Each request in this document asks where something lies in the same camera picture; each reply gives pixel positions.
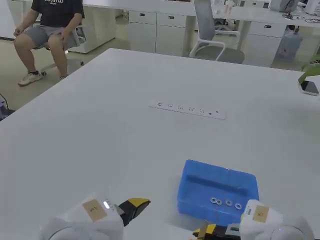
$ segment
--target power strip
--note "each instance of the power strip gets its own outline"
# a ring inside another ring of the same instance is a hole
[[[226,119],[226,114],[222,111],[215,110],[211,111],[204,108],[196,108],[192,106],[187,106],[183,104],[174,104],[174,103],[168,103],[165,101],[158,101],[158,100],[152,100],[149,104],[149,107],[156,108],[156,109],[163,109],[163,110],[169,110],[174,111],[178,113],[184,113],[184,114],[192,114],[212,119]]]

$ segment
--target blue plastic tray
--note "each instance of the blue plastic tray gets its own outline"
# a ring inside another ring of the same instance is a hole
[[[222,205],[211,203],[211,197],[222,200]],[[177,195],[180,213],[227,226],[240,223],[250,199],[259,200],[254,175],[194,160],[185,162]],[[233,205],[227,206],[226,200]],[[235,208],[236,203],[242,205],[241,210]]]

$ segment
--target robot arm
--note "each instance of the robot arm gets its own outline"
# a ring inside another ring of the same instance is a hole
[[[94,195],[50,219],[39,240],[123,240],[124,227],[149,204],[149,199],[131,198],[118,206]]]
[[[239,224],[206,223],[193,235],[201,240],[315,240],[303,217],[283,215],[257,200],[249,200]]]

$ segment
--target white office chair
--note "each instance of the white office chair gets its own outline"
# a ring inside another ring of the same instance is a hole
[[[83,25],[79,25],[75,30],[72,31],[72,39],[69,39],[70,41],[73,41],[72,44],[70,44],[70,48],[74,48],[74,47],[79,47],[81,44],[84,44],[86,42],[86,35],[84,32],[84,26]],[[44,45],[40,46],[40,47],[36,47],[34,49],[43,49],[46,48],[47,50],[50,50],[48,43],[45,43]],[[79,67],[85,65],[85,62],[82,59],[77,59],[77,58],[68,58],[67,59],[67,64],[68,66],[76,66],[78,65]],[[41,74],[43,76],[47,75],[47,71],[53,68],[56,68],[56,64],[50,64],[49,66],[46,66],[44,68],[41,69]]]
[[[245,54],[242,51],[227,48],[224,42],[213,40],[215,34],[235,35],[238,42],[240,33],[215,29],[211,0],[194,0],[194,6],[198,24],[198,39],[190,52],[190,58],[241,64],[245,60]]]

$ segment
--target knee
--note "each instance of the knee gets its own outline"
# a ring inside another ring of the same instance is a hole
[[[25,34],[21,34],[15,38],[13,41],[15,48],[31,50],[33,45],[30,43],[30,39]]]
[[[57,35],[52,35],[48,40],[48,46],[50,49],[63,49],[63,42]]]

